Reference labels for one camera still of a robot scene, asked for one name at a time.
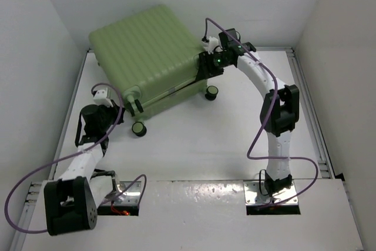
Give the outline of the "green hardshell suitcase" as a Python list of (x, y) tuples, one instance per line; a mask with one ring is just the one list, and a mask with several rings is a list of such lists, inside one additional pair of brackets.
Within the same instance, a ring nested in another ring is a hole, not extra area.
[(200, 79), (202, 43), (166, 5), (156, 5), (92, 31), (90, 46), (108, 81), (122, 94), (145, 136), (145, 120), (201, 92), (213, 101), (218, 88)]

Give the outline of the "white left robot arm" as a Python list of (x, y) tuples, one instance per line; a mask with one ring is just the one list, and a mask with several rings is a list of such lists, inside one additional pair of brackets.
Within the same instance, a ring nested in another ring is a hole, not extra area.
[(68, 168), (43, 190), (47, 231), (51, 236), (92, 230), (98, 207), (115, 191), (115, 172), (97, 170), (109, 145), (111, 126), (123, 122), (116, 104), (87, 105), (80, 110), (75, 137), (78, 155)]

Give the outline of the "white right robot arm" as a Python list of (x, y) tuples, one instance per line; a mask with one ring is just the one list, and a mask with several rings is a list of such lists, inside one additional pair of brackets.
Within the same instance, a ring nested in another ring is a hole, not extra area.
[(262, 63), (255, 47), (240, 43), (235, 29), (219, 33), (217, 38), (202, 37), (204, 52), (199, 54), (197, 78), (209, 79), (223, 74), (224, 68), (235, 66), (253, 83), (263, 98), (260, 112), (261, 129), (268, 139), (268, 161), (260, 194), (271, 197), (290, 188), (291, 134), (299, 120), (299, 89), (278, 79)]

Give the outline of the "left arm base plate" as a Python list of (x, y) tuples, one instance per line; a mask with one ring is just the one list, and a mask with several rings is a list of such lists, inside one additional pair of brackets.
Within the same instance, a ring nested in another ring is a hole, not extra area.
[(115, 186), (115, 189), (106, 195), (100, 203), (101, 205), (123, 205), (123, 206), (136, 206), (140, 203), (140, 196), (142, 192), (142, 183), (137, 181), (130, 188), (125, 190), (131, 182), (120, 181)]

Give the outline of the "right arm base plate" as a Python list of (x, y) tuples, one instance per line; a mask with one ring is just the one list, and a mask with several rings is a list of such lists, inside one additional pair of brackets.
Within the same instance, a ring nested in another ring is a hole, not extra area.
[(246, 206), (258, 207), (264, 205), (298, 206), (297, 191), (294, 182), (288, 188), (283, 188), (269, 196), (265, 190), (264, 182), (261, 185), (257, 180), (243, 182)]

